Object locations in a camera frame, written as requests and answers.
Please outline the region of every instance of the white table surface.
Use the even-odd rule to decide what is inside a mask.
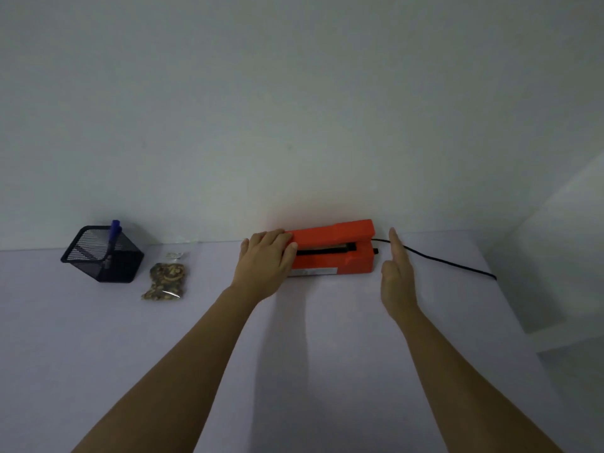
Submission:
[[[408,234],[488,270],[464,232]],[[196,452],[446,452],[403,335],[365,275],[287,280],[253,312]],[[238,243],[147,248],[130,284],[100,284],[62,251],[0,253],[0,451],[64,452],[228,286]],[[185,298],[141,301],[165,251],[192,250]],[[574,421],[496,281],[411,255],[419,302],[457,349],[566,452]]]

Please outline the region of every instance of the orange heat sealer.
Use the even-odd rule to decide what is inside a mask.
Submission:
[[[366,274],[373,270],[373,221],[342,222],[333,226],[288,231],[298,243],[291,277],[300,275]]]

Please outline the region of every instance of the hand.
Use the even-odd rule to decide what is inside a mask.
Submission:
[[[417,307],[413,266],[399,236],[394,228],[390,229],[390,247],[392,260],[382,265],[382,303],[392,319]]]
[[[292,235],[284,232],[261,232],[241,243],[231,287],[249,295],[256,304],[275,294],[291,272],[298,243],[288,244]]]

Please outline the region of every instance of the bag of dried food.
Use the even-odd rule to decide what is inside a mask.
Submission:
[[[145,300],[178,300],[184,295],[187,267],[182,263],[186,252],[168,252],[163,262],[158,262],[149,274],[151,288],[143,294]]]

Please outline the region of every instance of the pen holder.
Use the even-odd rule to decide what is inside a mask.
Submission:
[[[134,280],[144,254],[121,231],[117,236],[111,235],[110,228],[81,228],[61,262],[77,267],[99,282]]]

